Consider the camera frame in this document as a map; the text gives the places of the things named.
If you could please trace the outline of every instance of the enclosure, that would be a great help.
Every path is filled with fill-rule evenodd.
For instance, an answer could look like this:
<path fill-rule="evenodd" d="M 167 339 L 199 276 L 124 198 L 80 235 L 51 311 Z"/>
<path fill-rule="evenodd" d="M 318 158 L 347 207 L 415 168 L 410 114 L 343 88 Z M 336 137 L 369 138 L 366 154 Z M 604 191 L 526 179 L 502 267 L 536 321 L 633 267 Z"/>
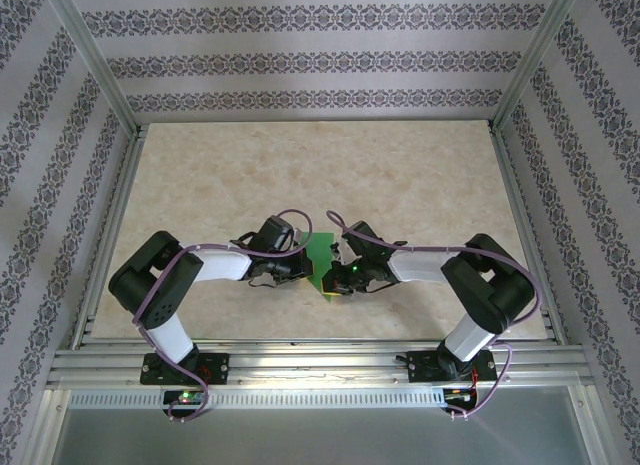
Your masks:
<path fill-rule="evenodd" d="M 640 0 L 1 14 L 0 463 L 640 463 Z M 545 304 L 503 335 L 492 404 L 451 423 L 393 363 L 460 319 L 447 290 L 328 303 L 225 285 L 181 313 L 229 354 L 227 385 L 201 421 L 168 423 L 105 283 L 162 227 L 224 241 L 289 206 L 322 232 L 335 207 L 391 241 L 500 237 Z"/>

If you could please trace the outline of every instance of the wire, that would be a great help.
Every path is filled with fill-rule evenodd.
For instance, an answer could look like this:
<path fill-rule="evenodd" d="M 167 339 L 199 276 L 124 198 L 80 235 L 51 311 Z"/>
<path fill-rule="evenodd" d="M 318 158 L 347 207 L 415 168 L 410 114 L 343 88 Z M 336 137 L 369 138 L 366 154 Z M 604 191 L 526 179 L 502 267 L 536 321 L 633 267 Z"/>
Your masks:
<path fill-rule="evenodd" d="M 249 286 L 251 288 L 260 288 L 260 287 L 268 287 L 268 288 L 276 288 L 275 285 L 271 285 L 270 283 L 259 283 L 258 285 L 254 285 L 253 281 L 256 279 L 256 277 L 253 277 L 251 280 L 249 280 Z"/>
<path fill-rule="evenodd" d="M 294 232 L 293 230 L 290 230 L 287 232 L 287 236 L 284 238 L 285 239 L 284 243 L 287 243 L 286 240 L 289 240 L 289 246 L 285 248 L 285 251 L 291 250 L 291 248 L 295 245 L 296 243 L 294 240 L 295 234 L 296 232 Z"/>
<path fill-rule="evenodd" d="M 473 389 L 471 396 L 477 395 L 478 393 L 478 379 L 479 379 L 480 375 L 478 374 L 478 371 L 475 369 L 475 367 L 471 370 L 471 388 Z"/>
<path fill-rule="evenodd" d="M 542 292 L 542 286 L 540 285 L 540 282 L 538 280 L 536 280 L 536 278 L 529 272 L 529 270 L 524 268 L 522 265 L 520 265 L 515 260 L 512 260 L 512 259 L 510 259 L 508 257 L 505 257 L 504 255 L 500 255 L 499 253 L 495 253 L 495 252 L 490 252 L 488 250 L 480 250 L 480 249 L 471 248 L 471 247 L 441 247 L 441 246 L 440 247 L 438 247 L 438 246 L 407 247 L 407 246 L 403 246 L 403 245 L 395 245 L 393 243 L 387 243 L 384 240 L 379 240 L 377 238 L 369 237 L 368 235 L 364 235 L 363 233 L 357 232 L 356 230 L 352 229 L 351 227 L 348 227 L 347 224 L 345 223 L 345 221 L 342 219 L 342 217 L 338 213 L 334 212 L 333 210 L 327 210 L 327 218 L 329 220 L 331 220 L 333 223 L 335 223 L 338 227 L 340 227 L 342 229 L 343 233 L 347 233 L 347 234 L 353 235 L 354 237 L 361 238 L 362 240 L 366 240 L 368 242 L 375 243 L 375 244 L 381 245 L 383 247 L 387 247 L 387 248 L 389 248 L 391 250 L 402 250 L 402 251 L 406 251 L 406 252 L 431 252 L 431 253 L 449 253 L 449 252 L 472 253 L 474 255 L 482 255 L 482 256 L 485 256 L 485 257 L 493 258 L 494 260 L 498 260 L 498 261 L 500 261 L 502 263 L 506 263 L 507 265 L 515 268 L 518 272 L 520 272 L 522 275 L 524 275 L 524 277 L 533 286 L 533 289 L 534 289 L 535 295 L 536 295 L 536 301 L 534 302 L 533 307 L 531 308 L 531 310 L 529 310 L 527 313 L 525 313 L 521 317 L 515 319 L 511 323 L 511 325 L 517 325 L 518 323 L 522 323 L 525 320 L 528 320 L 529 318 L 531 318 L 540 309 L 540 306 L 542 305 L 543 292 Z M 455 414 L 452 411 L 451 412 L 451 418 L 452 419 L 455 418 L 455 417 L 467 418 L 467 417 L 473 415 L 474 413 L 476 413 L 477 411 L 479 411 L 482 407 L 484 407 L 484 405 L 495 394 L 495 392 L 496 392 L 496 390 L 498 388 L 498 384 L 500 383 L 500 381 L 502 380 L 502 378 L 506 374 L 507 370 L 509 369 L 509 365 L 511 365 L 511 358 L 513 357 L 513 347 L 511 347 L 511 345 L 509 345 L 508 343 L 505 343 L 505 342 L 494 343 L 496 339 L 497 339 L 497 336 L 494 337 L 487 344 L 487 346 L 503 346 L 503 347 L 506 347 L 507 351 L 508 351 L 507 361 L 505 362 L 504 367 L 502 368 L 502 371 L 500 372 L 500 375 L 498 375 L 498 378 L 495 381 L 495 383 L 492 385 L 491 389 L 489 390 L 489 393 L 487 393 L 487 395 L 480 401 L 480 403 L 478 403 L 472 410 L 467 411 L 467 410 L 465 410 L 465 409 L 463 409 L 461 407 L 457 407 L 455 405 L 447 404 L 447 408 L 450 408 L 451 410 L 459 412 L 458 414 Z"/>
<path fill-rule="evenodd" d="M 447 406 L 445 408 L 449 408 L 451 410 L 454 410 L 458 413 L 454 413 L 451 412 L 451 418 L 454 419 L 456 417 L 460 418 L 468 418 L 471 415 L 478 413 L 480 411 L 480 409 L 482 407 L 484 407 L 489 400 L 491 400 L 491 397 L 493 397 L 493 395 L 496 393 L 496 390 L 498 389 L 498 384 L 502 381 L 502 379 L 504 378 L 505 374 L 507 373 L 507 370 L 509 369 L 509 366 L 511 365 L 511 360 L 513 359 L 513 347 L 507 343 L 507 342 L 500 342 L 500 343 L 494 343 L 492 345 L 493 347 L 505 347 L 507 349 L 507 360 L 504 362 L 504 367 L 502 367 L 502 371 L 500 372 L 500 375 L 498 375 L 498 378 L 496 379 L 496 381 L 493 383 L 493 385 L 491 386 L 491 388 L 489 389 L 489 392 L 487 393 L 487 395 L 480 400 L 480 402 L 473 407 L 471 410 L 465 410 L 462 407 L 458 407 L 456 405 L 450 405 L 447 404 Z"/>
<path fill-rule="evenodd" d="M 482 255 L 485 257 L 493 258 L 494 260 L 498 260 L 499 262 L 506 263 L 507 265 L 515 268 L 520 273 L 522 273 L 525 276 L 525 278 L 533 286 L 533 289 L 535 290 L 535 294 L 536 294 L 536 301 L 533 304 L 533 307 L 531 308 L 531 310 L 529 310 L 527 313 L 525 313 L 521 317 L 515 319 L 511 323 L 511 325 L 517 325 L 518 323 L 522 323 L 525 320 L 529 319 L 531 316 L 533 316 L 534 313 L 536 313 L 536 311 L 538 311 L 538 309 L 540 308 L 540 305 L 542 304 L 543 292 L 542 292 L 542 286 L 540 285 L 540 282 L 538 282 L 538 280 L 536 280 L 536 278 L 533 275 L 531 275 L 529 270 L 524 268 L 518 262 L 508 257 L 505 257 L 504 255 L 500 255 L 499 253 L 490 252 L 488 250 L 481 250 L 478 248 L 471 248 L 471 247 L 442 247 L 442 246 L 407 247 L 405 245 L 395 245 L 393 243 L 387 243 L 384 240 L 379 240 L 377 238 L 373 238 L 363 233 L 355 231 L 354 229 L 348 227 L 345 224 L 342 217 L 338 215 L 338 213 L 334 212 L 333 210 L 327 210 L 327 218 L 331 220 L 333 223 L 335 223 L 338 227 L 340 227 L 343 233 L 353 235 L 354 237 L 358 237 L 358 238 L 361 238 L 362 240 L 375 243 L 376 245 L 381 245 L 391 250 L 402 250 L 405 252 L 431 252 L 431 253 L 449 253 L 449 252 L 472 253 L 474 255 Z"/>
<path fill-rule="evenodd" d="M 160 288 L 162 283 L 166 280 L 167 276 L 169 275 L 169 272 L 171 272 L 173 267 L 176 266 L 176 263 L 178 263 L 178 261 L 184 255 L 186 255 L 189 252 L 195 252 L 197 250 L 228 250 L 230 252 L 242 253 L 244 255 L 250 255 L 250 256 L 254 256 L 254 257 L 284 258 L 284 257 L 290 257 L 292 255 L 295 255 L 296 253 L 298 253 L 301 250 L 303 250 L 304 248 L 306 248 L 307 245 L 309 245 L 309 242 L 311 241 L 311 235 L 313 233 L 313 223 L 311 222 L 311 218 L 309 217 L 309 215 L 307 215 L 302 210 L 298 210 L 298 209 L 295 209 L 295 208 L 288 208 L 286 210 L 283 210 L 277 216 L 281 217 L 281 216 L 286 215 L 288 213 L 295 213 L 297 215 L 302 215 L 302 217 L 304 217 L 304 219 L 307 221 L 307 226 L 309 227 L 309 231 L 307 232 L 307 238 L 304 240 L 304 242 L 302 242 L 297 247 L 295 247 L 295 248 L 293 248 L 291 250 L 288 250 L 286 252 L 282 252 L 282 253 L 264 253 L 264 252 L 254 252 L 253 250 L 245 250 L 245 249 L 239 248 L 239 247 L 232 247 L 230 245 L 222 245 L 222 244 L 219 244 L 219 243 L 202 243 L 202 244 L 199 244 L 199 245 L 189 245 L 188 247 L 185 247 L 182 250 L 180 250 L 171 259 L 171 261 L 167 264 L 165 269 L 162 271 L 162 273 L 160 274 L 158 279 L 155 281 L 155 283 L 153 284 L 153 286 L 149 290 L 149 293 L 147 293 L 147 296 L 144 297 L 144 300 L 140 304 L 140 307 L 138 307 L 138 310 L 136 311 L 135 315 L 133 316 L 133 320 L 132 320 L 133 324 L 138 328 L 138 331 L 142 335 L 142 338 L 144 338 L 145 341 L 151 346 L 153 351 L 167 365 L 169 365 L 174 370 L 177 370 L 178 372 L 183 373 L 187 377 L 191 378 L 192 380 L 194 380 L 202 388 L 202 392 L 204 394 L 204 397 L 203 397 L 202 403 L 200 404 L 200 407 L 198 407 L 192 414 L 190 414 L 190 415 L 188 415 L 186 417 L 179 418 L 178 421 L 180 423 L 184 423 L 184 422 L 188 422 L 190 420 L 193 420 L 194 418 L 198 417 L 199 415 L 201 415 L 205 411 L 205 409 L 209 405 L 209 387 L 204 382 L 204 380 L 202 380 L 200 377 L 198 377 L 195 373 L 192 373 L 189 370 L 187 370 L 186 368 L 181 367 L 180 365 L 175 363 L 164 352 L 162 352 L 162 350 L 160 350 L 156 346 L 156 344 L 151 339 L 151 336 L 149 335 L 147 330 L 144 328 L 144 326 L 140 322 L 140 317 L 142 317 L 142 315 L 144 314 L 145 310 L 149 306 L 149 303 L 151 303 L 151 300 L 153 300 L 153 297 L 155 297 L 158 289 Z M 167 411 L 167 415 L 169 415 L 169 420 L 171 420 L 171 421 L 174 421 L 176 419 L 176 417 L 174 415 L 172 415 L 171 412 L 173 411 L 174 407 L 178 403 L 179 403 L 178 401 L 173 402 L 169 406 L 169 410 Z"/>
<path fill-rule="evenodd" d="M 387 283 L 386 285 L 383 285 L 382 287 L 378 287 L 375 290 L 367 290 L 364 293 L 376 293 L 376 292 L 379 292 L 380 290 L 384 290 L 385 288 L 393 287 L 394 285 L 395 285 L 395 283 Z"/>

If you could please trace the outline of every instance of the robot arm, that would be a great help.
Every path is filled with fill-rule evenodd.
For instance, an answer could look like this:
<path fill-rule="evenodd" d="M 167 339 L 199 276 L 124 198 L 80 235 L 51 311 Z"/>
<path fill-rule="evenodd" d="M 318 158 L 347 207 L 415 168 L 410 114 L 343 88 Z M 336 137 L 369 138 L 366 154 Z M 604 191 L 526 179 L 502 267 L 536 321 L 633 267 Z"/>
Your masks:
<path fill-rule="evenodd" d="M 356 223 L 351 230 L 381 240 L 365 222 Z M 437 373 L 444 372 L 450 380 L 468 371 L 468 364 L 479 351 L 509 328 L 534 297 L 533 285 L 522 273 L 503 261 L 481 255 L 485 251 L 513 260 L 485 234 L 477 234 L 466 243 L 466 248 L 479 250 L 478 254 L 393 250 L 349 232 L 342 238 L 358 258 L 348 264 L 332 262 L 322 280 L 326 293 L 372 293 L 369 285 L 373 280 L 387 282 L 374 292 L 415 280 L 448 283 L 453 288 L 467 313 L 438 347 L 441 370 Z M 395 242 L 394 246 L 405 244 Z M 489 272 L 493 276 L 487 280 L 484 275 Z"/>
<path fill-rule="evenodd" d="M 139 317 L 153 343 L 171 361 L 193 369 L 198 350 L 187 335 L 176 310 L 195 282 L 204 280 L 251 280 L 269 274 L 274 284 L 297 280 L 313 274 L 313 265 L 304 249 L 288 257 L 252 257 L 233 249 L 282 252 L 287 245 L 297 246 L 293 227 L 278 216 L 270 217 L 256 232 L 249 232 L 229 243 L 229 250 L 195 250 L 183 254 L 170 270 Z M 157 280 L 155 271 L 164 270 L 186 245 L 170 233 L 156 232 L 118 269 L 109 281 L 109 291 L 134 316 Z"/>

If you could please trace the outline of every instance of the robotic arm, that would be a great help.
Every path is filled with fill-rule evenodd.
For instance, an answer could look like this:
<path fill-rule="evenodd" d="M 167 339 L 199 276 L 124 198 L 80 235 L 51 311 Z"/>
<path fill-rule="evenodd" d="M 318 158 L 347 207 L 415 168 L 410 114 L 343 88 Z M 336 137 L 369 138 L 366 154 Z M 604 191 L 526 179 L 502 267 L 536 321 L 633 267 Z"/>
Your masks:
<path fill-rule="evenodd" d="M 287 244 L 288 249 L 299 246 L 295 230 L 286 220 L 274 215 L 257 233 L 249 232 L 232 240 L 227 250 L 199 249 L 184 253 L 138 318 L 139 325 L 161 353 L 183 368 L 194 370 L 198 348 L 176 314 L 191 285 L 203 280 L 246 280 L 251 284 L 268 274 L 278 286 L 311 276 L 313 264 L 304 248 L 287 257 L 277 256 L 287 250 Z M 165 270 L 184 248 L 170 233 L 156 232 L 113 275 L 109 291 L 126 310 L 137 316 L 157 280 L 154 269 Z M 262 256 L 251 256 L 253 252 Z"/>
<path fill-rule="evenodd" d="M 200 408 L 182 421 L 195 418 L 206 408 L 208 384 L 226 383 L 224 375 L 216 382 L 207 374 L 210 369 L 226 370 L 228 355 L 220 359 L 224 354 L 200 354 L 176 315 L 178 306 L 191 285 L 202 280 L 248 281 L 251 285 L 267 274 L 273 286 L 278 286 L 311 276 L 313 265 L 304 249 L 312 234 L 311 221 L 303 212 L 293 210 L 309 222 L 308 237 L 300 244 L 294 228 L 281 218 L 290 211 L 270 217 L 257 233 L 244 234 L 227 246 L 184 246 L 168 232 L 157 232 L 111 278 L 109 291 L 134 315 L 133 322 L 157 352 L 147 356 L 155 360 L 145 357 L 141 383 L 198 383 L 203 387 Z M 349 228 L 335 212 L 327 212 L 327 216 L 343 229 L 342 238 L 357 258 L 346 263 L 340 260 L 339 244 L 332 246 L 338 260 L 322 278 L 324 293 L 373 293 L 400 282 L 437 281 L 449 283 L 464 306 L 466 315 L 435 352 L 408 352 L 407 357 L 397 357 L 406 361 L 410 382 L 455 382 L 468 379 L 483 365 L 492 369 L 491 353 L 481 349 L 539 305 L 540 294 L 536 293 L 534 309 L 516 318 L 534 297 L 533 279 L 488 235 L 474 236 L 465 247 L 408 247 L 406 242 L 382 241 L 365 222 Z M 436 253 L 413 253 L 423 251 Z M 386 285 L 370 290 L 372 281 Z M 151 368 L 156 369 L 155 381 L 145 375 Z M 490 378 L 484 379 L 495 380 L 495 370 L 488 372 L 485 377 Z M 172 407 L 167 414 L 173 419 Z M 466 416 L 457 405 L 450 405 L 450 409 Z"/>
<path fill-rule="evenodd" d="M 351 263 L 335 260 L 322 279 L 325 293 L 350 295 L 354 292 L 373 293 L 400 282 L 415 280 L 449 283 L 466 310 L 466 315 L 440 343 L 437 361 L 449 380 L 461 378 L 468 372 L 469 363 L 478 352 L 491 343 L 514 323 L 534 297 L 533 284 L 514 267 L 483 252 L 513 261 L 495 240 L 477 234 L 466 243 L 467 249 L 478 253 L 462 252 L 457 255 L 441 253 L 413 253 L 407 242 L 395 242 L 394 250 L 366 237 L 381 241 L 365 222 L 358 222 L 342 235 L 344 241 L 358 256 Z M 333 246 L 339 257 L 338 244 Z M 488 280 L 483 275 L 492 274 Z M 387 285 L 369 290 L 372 281 Z"/>

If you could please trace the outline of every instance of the damask pattern wall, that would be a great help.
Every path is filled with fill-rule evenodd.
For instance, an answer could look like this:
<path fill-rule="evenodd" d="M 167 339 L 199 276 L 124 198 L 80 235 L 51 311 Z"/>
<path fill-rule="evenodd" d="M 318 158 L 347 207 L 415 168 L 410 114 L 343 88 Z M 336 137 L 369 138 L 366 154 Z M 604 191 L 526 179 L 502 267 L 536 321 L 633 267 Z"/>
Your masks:
<path fill-rule="evenodd" d="M 571 340 L 640 463 L 640 0 L 576 0 L 504 138 Z"/>
<path fill-rule="evenodd" d="M 0 464 L 76 316 L 124 132 L 47 0 L 0 8 Z"/>
<path fill-rule="evenodd" d="M 138 120 L 489 118 L 550 0 L 75 0 Z"/>

